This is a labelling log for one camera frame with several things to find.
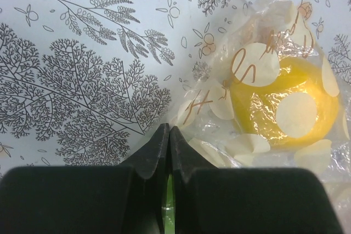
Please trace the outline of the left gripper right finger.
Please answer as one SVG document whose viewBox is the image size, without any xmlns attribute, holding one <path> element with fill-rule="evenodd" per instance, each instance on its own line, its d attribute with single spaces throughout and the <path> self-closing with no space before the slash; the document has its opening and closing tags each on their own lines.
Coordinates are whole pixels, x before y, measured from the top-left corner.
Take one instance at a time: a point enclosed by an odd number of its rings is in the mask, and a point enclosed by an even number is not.
<svg viewBox="0 0 351 234">
<path fill-rule="evenodd" d="M 297 168 L 217 168 L 169 134 L 176 233 L 342 233 L 317 177 Z"/>
</svg>

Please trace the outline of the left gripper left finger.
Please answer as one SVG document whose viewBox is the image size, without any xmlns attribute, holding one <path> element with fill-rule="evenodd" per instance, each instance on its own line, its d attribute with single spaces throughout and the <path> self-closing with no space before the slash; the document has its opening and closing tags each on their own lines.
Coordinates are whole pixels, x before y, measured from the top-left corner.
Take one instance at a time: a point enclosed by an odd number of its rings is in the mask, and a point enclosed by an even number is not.
<svg viewBox="0 0 351 234">
<path fill-rule="evenodd" d="M 121 164 L 17 167 L 1 180 L 1 233 L 163 233 L 169 125 Z"/>
</svg>

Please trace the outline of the fake green vegetable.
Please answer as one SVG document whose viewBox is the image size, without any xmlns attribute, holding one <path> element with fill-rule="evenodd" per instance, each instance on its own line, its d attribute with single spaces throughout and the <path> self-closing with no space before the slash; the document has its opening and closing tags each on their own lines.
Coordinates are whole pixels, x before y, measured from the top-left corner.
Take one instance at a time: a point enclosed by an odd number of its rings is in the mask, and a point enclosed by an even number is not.
<svg viewBox="0 0 351 234">
<path fill-rule="evenodd" d="M 173 177 L 169 175 L 165 192 L 165 204 L 162 208 L 165 234 L 175 234 L 175 207 L 173 197 Z"/>
</svg>

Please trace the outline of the clear dotted zip bag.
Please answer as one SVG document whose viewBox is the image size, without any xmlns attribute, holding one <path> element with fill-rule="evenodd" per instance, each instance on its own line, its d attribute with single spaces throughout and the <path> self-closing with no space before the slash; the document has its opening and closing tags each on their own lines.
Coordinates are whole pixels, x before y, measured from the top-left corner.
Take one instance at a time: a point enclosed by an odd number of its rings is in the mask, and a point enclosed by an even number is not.
<svg viewBox="0 0 351 234">
<path fill-rule="evenodd" d="M 167 115 L 218 168 L 302 168 L 350 213 L 350 86 L 291 0 L 257 0 L 218 37 Z"/>
</svg>

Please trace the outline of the fake yellow fruit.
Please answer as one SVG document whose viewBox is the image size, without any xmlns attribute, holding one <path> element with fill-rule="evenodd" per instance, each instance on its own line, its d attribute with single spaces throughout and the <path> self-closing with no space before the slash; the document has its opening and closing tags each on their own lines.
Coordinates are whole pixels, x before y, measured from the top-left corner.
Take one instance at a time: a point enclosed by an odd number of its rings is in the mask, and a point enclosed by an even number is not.
<svg viewBox="0 0 351 234">
<path fill-rule="evenodd" d="M 300 148 L 323 139 L 339 111 L 338 97 L 324 89 L 321 68 L 299 58 L 282 59 L 272 84 L 233 83 L 230 95 L 242 132 L 260 135 L 273 149 Z"/>
</svg>

